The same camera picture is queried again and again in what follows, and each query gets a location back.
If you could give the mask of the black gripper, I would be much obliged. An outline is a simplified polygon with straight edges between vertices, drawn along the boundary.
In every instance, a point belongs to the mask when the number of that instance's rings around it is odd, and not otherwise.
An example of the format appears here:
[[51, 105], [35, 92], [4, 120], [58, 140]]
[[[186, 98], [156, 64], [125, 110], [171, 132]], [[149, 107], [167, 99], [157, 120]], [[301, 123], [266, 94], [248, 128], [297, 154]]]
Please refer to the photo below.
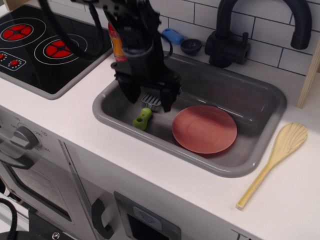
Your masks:
[[153, 47], [124, 47], [122, 50], [127, 61], [114, 62], [111, 67], [126, 98], [134, 104], [141, 94], [141, 87], [152, 88], [160, 91], [164, 112], [170, 112], [181, 91], [181, 79], [165, 65], [163, 51]]

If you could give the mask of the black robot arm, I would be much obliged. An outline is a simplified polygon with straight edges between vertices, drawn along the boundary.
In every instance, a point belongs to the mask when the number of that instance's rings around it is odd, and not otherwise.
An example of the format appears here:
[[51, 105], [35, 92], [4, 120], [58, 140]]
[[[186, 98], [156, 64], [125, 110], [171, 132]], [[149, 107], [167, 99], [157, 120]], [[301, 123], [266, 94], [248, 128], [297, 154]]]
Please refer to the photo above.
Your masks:
[[165, 65], [165, 55], [158, 27], [160, 15], [148, 0], [85, 0], [90, 7], [103, 12], [117, 32], [126, 61], [114, 63], [115, 78], [131, 102], [135, 103], [141, 88], [158, 91], [165, 112], [171, 110], [181, 90], [181, 77]]

